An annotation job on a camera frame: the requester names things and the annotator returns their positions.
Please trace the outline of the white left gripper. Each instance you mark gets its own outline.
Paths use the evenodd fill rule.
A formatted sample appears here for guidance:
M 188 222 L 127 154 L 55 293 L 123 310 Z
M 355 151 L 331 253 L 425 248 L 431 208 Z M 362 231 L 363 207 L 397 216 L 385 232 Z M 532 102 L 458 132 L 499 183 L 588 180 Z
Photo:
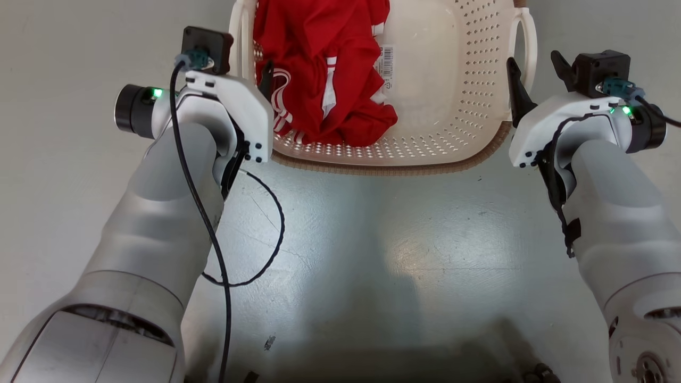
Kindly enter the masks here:
M 251 144 L 249 153 L 253 160 L 270 161 L 274 140 L 274 111 L 270 105 L 274 78 L 272 60 L 267 60 L 263 66 L 259 89 L 252 81 L 239 76 L 191 71 L 185 78 L 190 89 L 219 100 Z

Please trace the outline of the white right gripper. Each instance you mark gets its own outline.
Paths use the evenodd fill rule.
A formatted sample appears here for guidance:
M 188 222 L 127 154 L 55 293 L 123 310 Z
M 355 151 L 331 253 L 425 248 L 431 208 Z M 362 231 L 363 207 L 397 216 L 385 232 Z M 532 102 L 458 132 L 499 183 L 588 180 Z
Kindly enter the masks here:
M 576 72 L 572 65 L 559 51 L 551 52 L 551 61 L 567 92 L 575 92 Z M 564 121 L 567 121 L 562 131 L 566 134 L 564 140 L 572 145 L 586 140 L 621 144 L 621 114 L 611 112 L 618 106 L 619 98 L 555 95 L 537 106 L 521 82 L 521 70 L 515 58 L 508 58 L 506 70 L 512 126 L 517 128 L 509 147 L 509 159 L 516 168 L 529 165 L 529 155 L 543 150 Z

